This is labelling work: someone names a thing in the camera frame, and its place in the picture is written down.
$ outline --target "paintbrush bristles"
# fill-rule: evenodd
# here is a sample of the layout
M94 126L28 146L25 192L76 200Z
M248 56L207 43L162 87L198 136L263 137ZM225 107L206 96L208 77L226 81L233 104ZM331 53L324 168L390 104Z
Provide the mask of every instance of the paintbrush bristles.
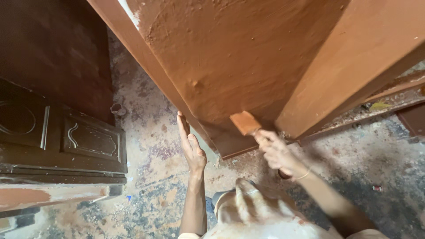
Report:
M232 114L230 119L243 135L253 134L261 128L260 123L247 111Z

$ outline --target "paint-stained floor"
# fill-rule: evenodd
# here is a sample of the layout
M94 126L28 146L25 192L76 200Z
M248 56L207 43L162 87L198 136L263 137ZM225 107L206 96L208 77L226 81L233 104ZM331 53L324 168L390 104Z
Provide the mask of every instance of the paint-stained floor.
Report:
M108 201L42 207L35 225L6 238L177 238L188 179L177 133L177 109L113 34L110 42L116 100L128 109L117 119L127 135L128 183L123 194ZM365 210L386 236L425 238L425 142L410 138L396 116L290 148ZM251 179L286 190L307 218L329 229L329 221L305 191L278 178L259 151L219 164L211 150L207 155L207 196L231 189L238 177ZM373 191L373 185L382 186L383 191ZM208 216L212 227L216 219L211 208Z

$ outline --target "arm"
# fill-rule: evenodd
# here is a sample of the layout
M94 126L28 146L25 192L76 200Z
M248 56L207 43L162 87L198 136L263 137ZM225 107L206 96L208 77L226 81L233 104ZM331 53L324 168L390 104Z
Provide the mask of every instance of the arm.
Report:
M260 130L257 137L268 142L260 145L264 158L273 169L292 175L316 201L333 226L344 238L365 229L376 229L373 222L359 208L330 187L315 173L301 163L274 132Z
M207 232L207 208L205 205L204 169L207 165L205 152L199 147L195 135L190 133L186 118L177 115L181 148L189 165L189 182L181 217L180 233L204 235Z

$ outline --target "paint-stained clothing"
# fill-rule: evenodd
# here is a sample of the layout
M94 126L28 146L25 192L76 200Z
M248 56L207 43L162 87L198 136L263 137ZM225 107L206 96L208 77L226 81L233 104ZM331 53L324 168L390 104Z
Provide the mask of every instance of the paint-stained clothing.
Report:
M285 238L338 239L340 236L306 220L284 191L236 180L236 191L223 194L215 205L218 223L202 237L181 234L179 239ZM363 230L349 239L388 239L377 230Z

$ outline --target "small can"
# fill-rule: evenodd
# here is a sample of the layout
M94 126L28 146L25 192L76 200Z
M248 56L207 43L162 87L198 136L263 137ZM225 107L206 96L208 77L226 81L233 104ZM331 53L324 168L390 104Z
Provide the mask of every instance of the small can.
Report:
M382 187L381 187L381 186L379 186L379 185L372 186L372 189L373 189L374 191L378 191L378 192L382 192L382 191L383 191Z

